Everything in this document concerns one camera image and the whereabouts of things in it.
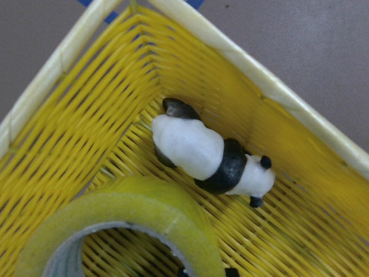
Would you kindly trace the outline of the black and white panda figurine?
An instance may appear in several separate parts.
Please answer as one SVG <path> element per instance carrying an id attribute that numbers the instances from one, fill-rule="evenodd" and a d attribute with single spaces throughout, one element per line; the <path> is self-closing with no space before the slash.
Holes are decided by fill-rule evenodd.
<path id="1" fill-rule="evenodd" d="M 276 179 L 271 159 L 251 154 L 235 138 L 224 139 L 179 99 L 165 98 L 162 105 L 165 113 L 152 121 L 158 160 L 180 167 L 209 193 L 245 195 L 251 207 L 261 207 Z"/>

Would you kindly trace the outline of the yellow woven plastic basket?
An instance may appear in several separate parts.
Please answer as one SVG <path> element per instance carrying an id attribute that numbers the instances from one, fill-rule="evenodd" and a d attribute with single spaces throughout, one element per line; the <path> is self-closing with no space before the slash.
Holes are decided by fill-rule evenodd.
<path id="1" fill-rule="evenodd" d="M 184 1 L 94 1 L 1 123 L 1 275 L 48 217 L 119 177 L 180 185 L 206 213 L 225 276 L 367 276 L 368 154 Z M 159 163 L 164 97 L 271 158 L 261 208 Z"/>

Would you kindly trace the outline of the yellow-green tape roll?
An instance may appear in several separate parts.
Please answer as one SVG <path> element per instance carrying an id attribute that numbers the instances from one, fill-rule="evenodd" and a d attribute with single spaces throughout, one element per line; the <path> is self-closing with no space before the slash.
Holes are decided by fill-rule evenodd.
<path id="1" fill-rule="evenodd" d="M 176 275 L 157 242 L 188 276 L 224 276 L 217 238 L 202 207 L 180 185 L 119 177 L 73 200 L 27 240 L 15 276 Z"/>

